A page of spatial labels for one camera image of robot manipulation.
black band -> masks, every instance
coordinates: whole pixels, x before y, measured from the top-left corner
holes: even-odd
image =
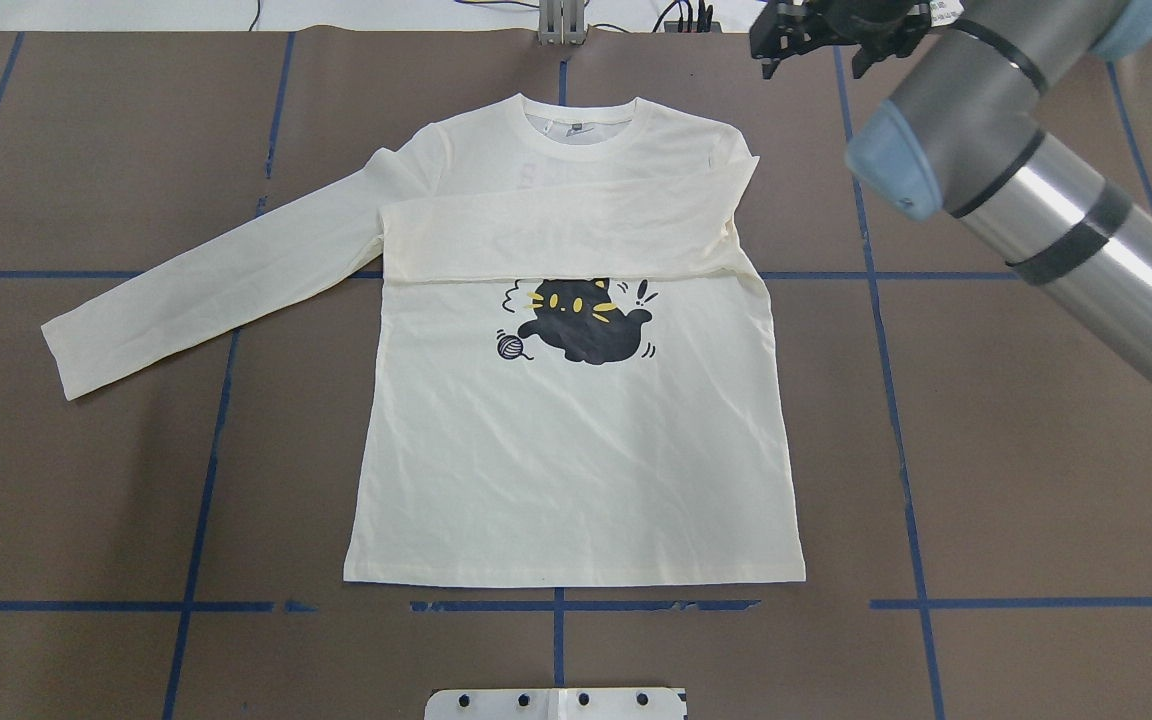
[[[1034,83],[1038,94],[1047,94],[1047,78],[1043,77],[1043,70],[1038,69],[1038,65],[1034,65],[1033,60],[1029,59],[1029,55],[1021,53],[1020,47],[1011,45],[1010,40],[1006,37],[993,32],[992,29],[984,26],[980,23],[973,23],[968,18],[957,18],[950,28],[957,29],[957,31],[964,32],[979,41],[993,47],[998,51],[998,54],[1005,56],[1009,63],[1014,65],[1016,69],[1024,74],[1029,78],[1029,82]]]
[[[1101,190],[1101,195],[1093,202],[1087,217],[1033,258],[1007,263],[1007,266],[1015,270],[1016,274],[1030,285],[1055,281],[1100,252],[1105,243],[1111,241],[1112,234],[1123,227],[1130,211],[1132,211],[1132,197],[1123,192],[1119,185],[1105,181],[1105,190]]]
[[[1020,156],[1016,156],[1016,159],[1011,160],[1010,165],[1007,165],[1007,169],[998,173],[998,177],[993,179],[993,182],[984,187],[984,190],[979,191],[971,200],[968,200],[967,205],[961,206],[961,209],[953,210],[950,215],[961,220],[967,215],[972,214],[980,205],[984,205],[984,202],[991,199],[994,192],[1002,190],[1002,185],[1007,184],[1011,176],[1015,176],[1015,174],[1020,172],[1020,168],[1024,168],[1025,162],[1028,162],[1030,158],[1033,158],[1034,152],[1038,151],[1038,146],[1043,144],[1043,138],[1046,137],[1047,134],[1039,128],[1038,131],[1034,132],[1034,137],[1029,138],[1029,143],[1025,145],[1025,149],[1020,151]]]

white bracket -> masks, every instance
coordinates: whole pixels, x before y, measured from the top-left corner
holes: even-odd
[[[585,0],[540,0],[540,45],[581,45],[585,32]]]
[[[685,720],[677,688],[553,688],[439,691],[425,720]]]

crew neckline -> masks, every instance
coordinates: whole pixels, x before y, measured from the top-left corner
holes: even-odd
[[[635,97],[623,105],[598,106],[598,108],[573,108],[568,105],[548,105],[530,99],[520,92],[506,101],[509,126],[529,146],[546,156],[564,160],[598,160],[613,152],[632,145],[643,135],[649,123],[650,103]],[[590,145],[568,145],[536,131],[526,115],[545,118],[559,123],[621,123],[628,127],[602,142]]]

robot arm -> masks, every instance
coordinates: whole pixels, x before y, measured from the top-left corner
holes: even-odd
[[[846,14],[858,20],[851,26],[887,22],[886,45],[842,35],[846,24],[831,18]],[[908,28],[920,14],[900,1],[768,3],[750,46],[774,71],[780,59],[814,46],[859,44],[859,77],[885,51],[914,50],[918,29]],[[1032,118],[1039,97],[1084,53],[1117,59],[1151,37],[1152,0],[970,3],[856,132],[846,160],[910,218],[942,209],[968,225],[1152,382],[1152,217]]]

cat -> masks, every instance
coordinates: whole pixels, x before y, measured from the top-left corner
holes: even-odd
[[[652,313],[644,309],[623,313],[608,295],[608,278],[540,282],[526,294],[536,319],[521,325],[518,338],[539,336],[573,363],[601,365],[634,356]]]

